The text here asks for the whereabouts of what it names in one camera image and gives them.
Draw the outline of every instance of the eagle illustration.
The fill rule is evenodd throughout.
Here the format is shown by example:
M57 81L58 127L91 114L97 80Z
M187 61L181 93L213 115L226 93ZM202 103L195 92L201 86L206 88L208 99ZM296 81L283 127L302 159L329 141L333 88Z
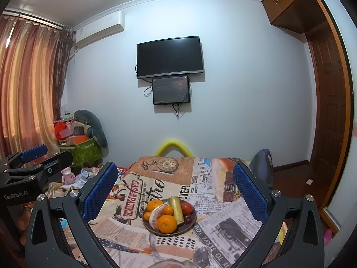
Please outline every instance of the eagle illustration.
M122 224L126 224L127 221L129 220L129 219L124 219L121 216L121 206L120 205L116 206L116 211L115 211L114 216L112 216L112 219L115 219L115 220L117 220L118 222L120 222Z

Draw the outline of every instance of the stuffed toy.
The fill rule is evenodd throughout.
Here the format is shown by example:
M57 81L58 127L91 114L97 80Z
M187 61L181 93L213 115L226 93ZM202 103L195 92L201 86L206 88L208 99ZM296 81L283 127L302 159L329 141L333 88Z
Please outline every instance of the stuffed toy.
M76 182L76 177L72 173L71 168L67 167L61 171L62 173L62 183L63 185L73 184Z
M84 135L89 137L92 136L102 148L106 148L108 146L102 125L99 119L92 112L79 110L74 113L73 118L77 122L90 126L87 130L85 130Z

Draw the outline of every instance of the dark plate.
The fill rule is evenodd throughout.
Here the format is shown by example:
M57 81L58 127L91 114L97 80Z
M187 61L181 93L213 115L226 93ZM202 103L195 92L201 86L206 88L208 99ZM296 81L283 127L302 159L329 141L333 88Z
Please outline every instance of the dark plate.
M166 198L166 199L162 199L162 202L163 202L163 203L168 203L168 199L167 199L167 198ZM180 202L181 202L181 204L187 203L186 200L182 200L182 199L180 200ZM179 225L179 226L177 227L177 229L176 229L174 232L172 232L171 234L164 234L164 233L160 232L159 230L154 230L154 229L150 226L149 222L145 221L144 219L142 219L142 222L143 222L143 224L144 224L144 227L145 227L149 232L151 232L151 233L153 233L153 234L155 234L155 235L157 235L157 236L160 236L160 237L172 237L172 236L181 235L181 234L187 232L188 230L192 229L193 225L196 223L196 220L197 220L195 208L193 208L193 213L191 214L191 218L192 218L192 222L191 222L191 223L189 223L189 224L187 224L187 225L185 225L184 223L181 224L181 225Z

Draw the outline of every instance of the curtain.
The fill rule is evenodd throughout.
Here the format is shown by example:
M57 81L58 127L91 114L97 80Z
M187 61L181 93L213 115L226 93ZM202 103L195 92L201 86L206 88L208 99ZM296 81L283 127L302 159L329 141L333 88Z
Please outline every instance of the curtain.
M40 144L49 156L59 152L52 108L59 38L59 31L21 18L14 26L0 70L1 158Z
M55 56L53 77L53 117L61 119L61 98L66 81L68 58L72 48L73 27L65 26L62 29Z
M14 20L14 17L0 15L0 69L5 57L6 41L10 35Z

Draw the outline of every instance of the wall-mounted monitor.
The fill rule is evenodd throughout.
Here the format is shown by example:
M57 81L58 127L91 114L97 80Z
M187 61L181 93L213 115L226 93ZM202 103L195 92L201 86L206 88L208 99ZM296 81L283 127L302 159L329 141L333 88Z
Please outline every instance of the wall-mounted monitor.
M181 75L153 78L152 99L154 105L189 103L189 77Z
M137 78L203 72L199 36L137 44L136 60Z

